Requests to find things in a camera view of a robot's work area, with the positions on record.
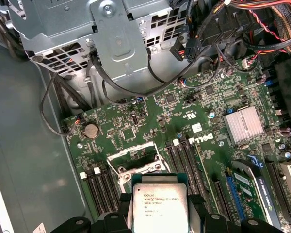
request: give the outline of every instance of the green circuit board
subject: green circuit board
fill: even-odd
[[[282,159],[279,156],[279,144],[289,145],[291,142],[280,134],[280,123],[270,101],[268,88],[255,84],[262,74],[260,65],[250,74],[234,72],[227,76],[226,71],[229,69],[219,69],[213,82],[199,90],[188,89],[175,82],[152,97],[139,98],[135,104],[108,104],[78,115],[81,122],[72,135],[67,137],[77,172],[81,176],[84,173],[88,175],[95,167],[108,170],[110,176],[104,186],[115,184],[114,192],[117,196],[123,192],[123,188],[126,192],[130,189],[129,182],[122,188],[117,184],[120,167],[125,167],[125,170],[142,167],[153,161],[159,153],[166,164],[165,168],[169,167],[170,172],[190,172],[188,177],[192,185],[189,193],[206,195],[206,207],[211,208],[211,212],[222,212],[214,185],[214,180],[219,181],[232,221],[240,224],[237,207],[226,182],[226,169],[230,161],[241,158],[250,161],[248,155],[254,155],[261,163],[266,158],[278,163]],[[204,83],[211,75],[212,71],[198,73],[187,78],[186,85]],[[234,145],[223,116],[248,106],[255,107],[264,133],[243,145]],[[65,119],[63,125],[71,128],[75,121],[76,116],[72,116]],[[99,135],[95,139],[84,135],[84,128],[88,124],[95,124],[99,128]],[[141,150],[135,148],[122,156],[115,156],[115,159],[109,161],[112,168],[107,163],[110,156],[147,143],[149,146]],[[157,172],[168,172],[168,169]],[[291,232],[291,227],[281,215],[266,168],[261,168],[261,172],[267,181],[282,227]],[[84,175],[81,176],[81,184],[93,218],[96,219],[99,207],[98,200],[92,194],[95,187],[91,188]],[[108,200],[111,203],[115,198],[109,197]]]

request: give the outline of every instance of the integrated circuit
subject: integrated circuit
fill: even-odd
[[[167,103],[172,103],[172,102],[174,102],[175,100],[176,100],[176,99],[175,99],[175,96],[174,96],[173,93],[170,93],[170,94],[166,95],[166,101],[167,101]]]
[[[263,144],[262,149],[263,149],[264,153],[270,153],[273,151],[271,144],[269,144],[269,143]]]
[[[208,96],[214,94],[214,88],[213,88],[213,85],[206,86],[206,87],[205,87],[205,91],[206,91],[206,94],[207,94]]]

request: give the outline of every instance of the gray metal panel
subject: gray metal panel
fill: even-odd
[[[71,217],[90,218],[65,139],[41,121],[44,91],[40,70],[13,61],[0,46],[0,189],[16,233],[32,233],[41,222],[50,232]],[[53,93],[51,99],[45,114],[56,126],[58,102]]]

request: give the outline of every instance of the white label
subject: white label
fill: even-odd
[[[192,125],[192,130],[193,130],[193,133],[197,133],[197,132],[203,131],[202,126],[201,126],[200,123]]]
[[[47,233],[44,227],[44,224],[41,223],[34,231],[33,233]]]
[[[242,189],[242,191],[244,191],[246,194],[252,196],[252,193],[251,193],[248,189],[246,189],[246,188],[244,188],[244,187],[242,187],[242,186],[241,186],[241,189]]]
[[[234,173],[234,176],[235,176],[235,178],[237,180],[239,180],[239,181],[245,183],[246,185],[250,186],[250,182],[245,177],[242,177],[242,176],[238,175],[237,173]]]

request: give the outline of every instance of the silver heatsink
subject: silver heatsink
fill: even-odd
[[[238,144],[264,133],[255,107],[248,107],[223,117],[232,143]]]

